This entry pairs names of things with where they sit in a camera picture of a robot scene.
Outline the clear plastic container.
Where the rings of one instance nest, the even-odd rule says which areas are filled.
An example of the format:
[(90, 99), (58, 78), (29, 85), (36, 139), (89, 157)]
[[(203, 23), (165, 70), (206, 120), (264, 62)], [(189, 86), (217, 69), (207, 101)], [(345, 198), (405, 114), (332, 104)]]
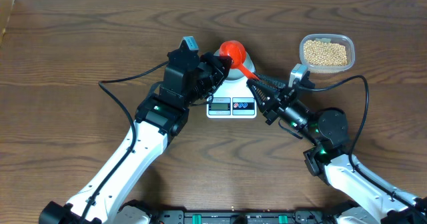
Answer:
[(356, 61), (353, 41), (339, 34), (310, 34), (300, 42), (300, 61), (312, 73), (339, 73)]

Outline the pile of soybeans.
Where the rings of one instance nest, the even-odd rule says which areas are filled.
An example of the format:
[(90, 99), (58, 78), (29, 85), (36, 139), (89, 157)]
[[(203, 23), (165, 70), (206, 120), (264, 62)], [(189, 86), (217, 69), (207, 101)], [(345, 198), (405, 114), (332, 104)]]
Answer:
[(303, 45), (305, 60), (312, 65), (345, 66), (348, 64), (346, 47), (338, 43), (308, 40)]

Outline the red measuring scoop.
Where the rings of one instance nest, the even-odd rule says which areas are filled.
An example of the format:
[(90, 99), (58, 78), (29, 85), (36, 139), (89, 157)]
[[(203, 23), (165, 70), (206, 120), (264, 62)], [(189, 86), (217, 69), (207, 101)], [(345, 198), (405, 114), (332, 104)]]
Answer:
[(245, 47), (239, 41), (226, 41), (219, 48), (219, 56), (230, 56), (232, 66), (227, 80), (235, 81), (243, 77), (247, 79), (259, 78), (255, 75), (255, 66), (247, 53)]

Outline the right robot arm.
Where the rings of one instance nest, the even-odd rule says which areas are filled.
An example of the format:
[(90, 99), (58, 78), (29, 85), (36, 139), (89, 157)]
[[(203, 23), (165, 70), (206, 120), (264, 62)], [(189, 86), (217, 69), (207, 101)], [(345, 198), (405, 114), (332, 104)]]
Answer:
[(348, 134), (346, 114), (337, 107), (310, 111), (301, 94), (317, 89), (305, 74), (285, 83), (257, 74), (247, 81), (258, 109), (271, 125), (279, 126), (313, 147), (304, 151), (304, 162), (314, 177), (350, 197), (323, 223), (425, 223), (426, 199), (405, 192), (361, 164), (354, 155), (359, 139)]

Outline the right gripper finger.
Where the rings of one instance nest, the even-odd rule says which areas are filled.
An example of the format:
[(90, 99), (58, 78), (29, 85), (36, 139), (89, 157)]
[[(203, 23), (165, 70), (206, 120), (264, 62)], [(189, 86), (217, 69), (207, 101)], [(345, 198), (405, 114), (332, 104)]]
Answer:
[(287, 87), (287, 83), (285, 81), (282, 81), (281, 79), (271, 77), (268, 75), (263, 75), (260, 73), (255, 73), (255, 75), (265, 85), (269, 85), (273, 88), (286, 88)]
[(276, 104), (277, 89), (255, 79), (248, 79), (247, 86), (262, 113), (269, 111)]

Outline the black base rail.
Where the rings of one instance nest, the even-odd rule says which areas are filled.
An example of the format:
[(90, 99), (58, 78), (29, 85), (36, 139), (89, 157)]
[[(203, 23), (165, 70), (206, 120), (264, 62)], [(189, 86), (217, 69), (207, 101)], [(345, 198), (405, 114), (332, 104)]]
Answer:
[(188, 212), (166, 210), (148, 213), (135, 207), (126, 207), (117, 214), (115, 223), (142, 224), (285, 224), (285, 223), (375, 223), (376, 220), (360, 207), (341, 214), (321, 211), (294, 212)]

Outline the white digital kitchen scale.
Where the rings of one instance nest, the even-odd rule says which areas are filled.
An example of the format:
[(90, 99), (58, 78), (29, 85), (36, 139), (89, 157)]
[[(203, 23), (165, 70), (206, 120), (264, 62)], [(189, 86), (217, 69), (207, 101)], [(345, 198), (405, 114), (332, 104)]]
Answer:
[(209, 98), (206, 115), (210, 119), (253, 119), (257, 116), (256, 101), (247, 87), (248, 78), (239, 69), (229, 75)]

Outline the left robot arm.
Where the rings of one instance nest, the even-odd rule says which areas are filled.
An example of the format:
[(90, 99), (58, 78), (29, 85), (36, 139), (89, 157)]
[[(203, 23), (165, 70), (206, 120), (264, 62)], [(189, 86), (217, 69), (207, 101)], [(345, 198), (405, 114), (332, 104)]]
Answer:
[(154, 83), (135, 115), (126, 113), (130, 128), (121, 145), (95, 177), (64, 205), (52, 201), (40, 223), (113, 223), (125, 198), (143, 172), (187, 123), (189, 107), (213, 95), (225, 81), (232, 58), (181, 44), (168, 53), (163, 81)]

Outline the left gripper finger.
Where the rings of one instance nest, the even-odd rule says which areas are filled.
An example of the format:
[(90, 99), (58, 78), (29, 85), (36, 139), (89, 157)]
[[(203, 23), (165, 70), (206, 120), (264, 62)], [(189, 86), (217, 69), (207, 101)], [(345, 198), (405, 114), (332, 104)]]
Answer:
[(205, 63), (203, 70), (207, 72), (207, 76), (214, 81), (224, 81), (228, 77), (233, 63), (230, 56), (217, 56), (213, 53), (203, 54), (201, 62)]
[[(217, 87), (216, 86), (211, 86), (211, 87), (197, 86), (195, 88), (195, 91), (196, 91), (196, 98), (191, 103), (191, 105), (192, 106), (208, 105), (208, 104), (211, 104), (213, 95), (217, 91)], [(201, 103), (196, 103), (195, 101), (198, 99), (205, 99), (205, 101)]]

